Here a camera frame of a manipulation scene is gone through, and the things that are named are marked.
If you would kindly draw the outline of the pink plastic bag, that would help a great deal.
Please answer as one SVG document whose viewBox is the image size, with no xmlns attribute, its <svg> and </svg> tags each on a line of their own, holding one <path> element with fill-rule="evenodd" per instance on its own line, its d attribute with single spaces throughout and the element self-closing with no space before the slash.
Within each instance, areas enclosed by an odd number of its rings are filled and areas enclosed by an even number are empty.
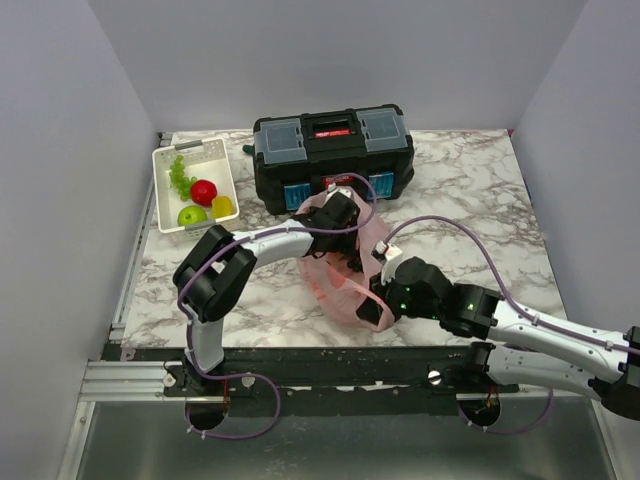
<svg viewBox="0 0 640 480">
<path fill-rule="evenodd" d="M 327 193 L 309 197 L 293 216 L 305 227 L 339 230 L 358 224 L 364 226 L 353 231 L 357 233 L 363 272 L 343 275 L 324 259 L 312 257 L 312 246 L 308 253 L 298 259 L 300 274 L 315 296 L 321 310 L 332 320 L 348 326 L 366 327 L 373 332 L 391 328 L 392 323 L 368 323 L 360 320 L 356 309 L 366 296 L 374 294 L 369 290 L 369 280 L 378 276 L 381 264 L 372 251 L 376 244 L 390 233 L 388 225 L 372 212 L 357 193 L 348 199 L 337 195 L 327 199 Z"/>
</svg>

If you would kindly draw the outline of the yellow fake lemon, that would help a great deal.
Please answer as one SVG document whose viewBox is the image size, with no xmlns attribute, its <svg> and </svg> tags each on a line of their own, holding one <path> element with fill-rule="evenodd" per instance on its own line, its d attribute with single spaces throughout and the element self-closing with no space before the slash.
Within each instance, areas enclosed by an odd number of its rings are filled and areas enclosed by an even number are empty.
<svg viewBox="0 0 640 480">
<path fill-rule="evenodd" d="M 211 215 L 214 219 L 219 220 L 233 214 L 233 202 L 228 196 L 218 195 L 212 200 Z"/>
</svg>

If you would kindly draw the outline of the red fake apple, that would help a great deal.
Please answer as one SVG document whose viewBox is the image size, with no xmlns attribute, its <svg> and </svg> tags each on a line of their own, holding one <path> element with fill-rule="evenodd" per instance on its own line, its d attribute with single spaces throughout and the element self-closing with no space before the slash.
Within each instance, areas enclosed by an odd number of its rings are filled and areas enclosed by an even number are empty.
<svg viewBox="0 0 640 480">
<path fill-rule="evenodd" d="M 217 195 L 216 185 L 209 180 L 196 180 L 190 187 L 191 200 L 199 206 L 210 207 Z"/>
</svg>

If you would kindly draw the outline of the green fake apple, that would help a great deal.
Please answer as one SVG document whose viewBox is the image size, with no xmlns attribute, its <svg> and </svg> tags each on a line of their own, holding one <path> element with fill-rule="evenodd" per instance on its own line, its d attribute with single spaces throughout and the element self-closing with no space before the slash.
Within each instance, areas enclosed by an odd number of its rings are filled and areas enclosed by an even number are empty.
<svg viewBox="0 0 640 480">
<path fill-rule="evenodd" d="M 206 211 L 198 205 L 189 205 L 184 207 L 177 217 L 177 223 L 182 227 L 202 223 L 207 220 L 208 216 Z"/>
</svg>

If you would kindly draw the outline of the dark fake grape bunch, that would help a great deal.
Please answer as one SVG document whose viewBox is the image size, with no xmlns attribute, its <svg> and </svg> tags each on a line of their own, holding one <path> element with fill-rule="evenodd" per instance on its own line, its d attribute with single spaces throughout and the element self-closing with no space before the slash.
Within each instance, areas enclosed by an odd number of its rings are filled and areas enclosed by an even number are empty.
<svg viewBox="0 0 640 480">
<path fill-rule="evenodd" d="M 331 253 L 328 263 L 343 275 L 363 272 L 362 260 L 357 251 Z"/>
</svg>

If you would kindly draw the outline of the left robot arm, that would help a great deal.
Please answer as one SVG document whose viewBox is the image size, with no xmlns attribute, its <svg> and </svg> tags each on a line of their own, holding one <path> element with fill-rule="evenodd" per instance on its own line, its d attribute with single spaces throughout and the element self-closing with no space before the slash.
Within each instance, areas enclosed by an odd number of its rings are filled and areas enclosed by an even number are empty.
<svg viewBox="0 0 640 480">
<path fill-rule="evenodd" d="M 187 317 L 187 382 L 197 393 L 209 395 L 221 385 L 223 320 L 252 273 L 282 260 L 353 247 L 360 214 L 352 194 L 341 190 L 276 227 L 231 233 L 214 225 L 204 233 L 173 275 L 177 307 Z"/>
</svg>

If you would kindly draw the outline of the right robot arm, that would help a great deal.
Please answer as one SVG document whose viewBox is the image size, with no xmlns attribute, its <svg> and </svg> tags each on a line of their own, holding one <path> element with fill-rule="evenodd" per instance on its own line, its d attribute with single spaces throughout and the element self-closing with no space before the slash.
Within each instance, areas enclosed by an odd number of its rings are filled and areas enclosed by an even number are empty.
<svg viewBox="0 0 640 480">
<path fill-rule="evenodd" d="M 469 390 L 528 384 L 581 394 L 608 411 L 639 417 L 639 330 L 622 333 L 557 318 L 485 287 L 452 283 L 417 257 L 388 261 L 371 278 L 359 319 L 421 318 L 473 339 L 476 357 L 460 367 Z"/>
</svg>

